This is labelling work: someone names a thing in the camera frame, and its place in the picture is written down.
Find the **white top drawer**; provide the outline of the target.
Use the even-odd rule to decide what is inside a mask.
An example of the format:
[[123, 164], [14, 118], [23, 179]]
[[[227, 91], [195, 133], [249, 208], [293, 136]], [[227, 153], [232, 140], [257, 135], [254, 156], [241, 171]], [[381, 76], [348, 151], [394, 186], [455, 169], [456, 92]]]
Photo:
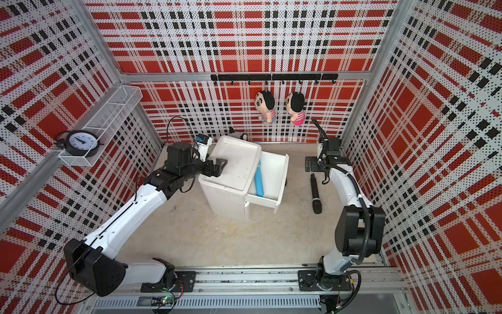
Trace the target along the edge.
[[261, 152], [259, 166], [264, 195], [257, 194], [253, 180], [246, 197], [247, 204], [271, 208], [274, 214], [278, 212], [286, 186], [289, 159], [288, 154]]

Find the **white three-drawer cabinet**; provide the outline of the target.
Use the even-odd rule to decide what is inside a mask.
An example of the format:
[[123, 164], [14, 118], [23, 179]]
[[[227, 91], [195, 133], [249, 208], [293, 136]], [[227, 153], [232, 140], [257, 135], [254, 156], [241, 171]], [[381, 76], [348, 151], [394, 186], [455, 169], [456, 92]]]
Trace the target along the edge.
[[222, 136], [209, 159], [227, 161], [219, 177], [200, 175], [198, 181], [216, 215], [248, 221], [246, 197], [260, 160], [261, 146], [230, 136]]

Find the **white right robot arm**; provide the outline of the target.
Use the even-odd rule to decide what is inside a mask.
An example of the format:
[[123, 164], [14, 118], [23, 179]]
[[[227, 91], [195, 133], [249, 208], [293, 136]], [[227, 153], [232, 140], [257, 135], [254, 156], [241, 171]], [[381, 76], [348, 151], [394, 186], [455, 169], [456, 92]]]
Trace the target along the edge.
[[326, 175], [323, 183], [332, 183], [343, 204], [335, 228], [335, 248], [322, 256], [315, 270], [298, 272], [299, 289], [311, 291], [349, 291], [351, 267], [380, 253], [383, 243], [385, 212], [374, 206], [356, 180], [345, 157], [305, 158], [305, 171]]

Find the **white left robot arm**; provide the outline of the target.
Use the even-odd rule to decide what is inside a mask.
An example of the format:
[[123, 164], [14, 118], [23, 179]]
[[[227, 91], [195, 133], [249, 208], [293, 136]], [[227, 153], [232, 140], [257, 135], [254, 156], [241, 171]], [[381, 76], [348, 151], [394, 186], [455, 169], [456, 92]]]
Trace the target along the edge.
[[138, 227], [181, 192], [186, 181], [197, 175], [219, 177], [226, 165], [223, 158], [202, 160], [189, 143], [168, 146], [164, 165], [145, 178], [122, 208], [84, 240], [72, 239], [66, 244], [64, 255], [70, 278], [98, 296], [107, 296], [124, 285], [141, 284], [153, 291], [175, 286], [175, 267], [163, 259], [126, 264], [116, 257]]

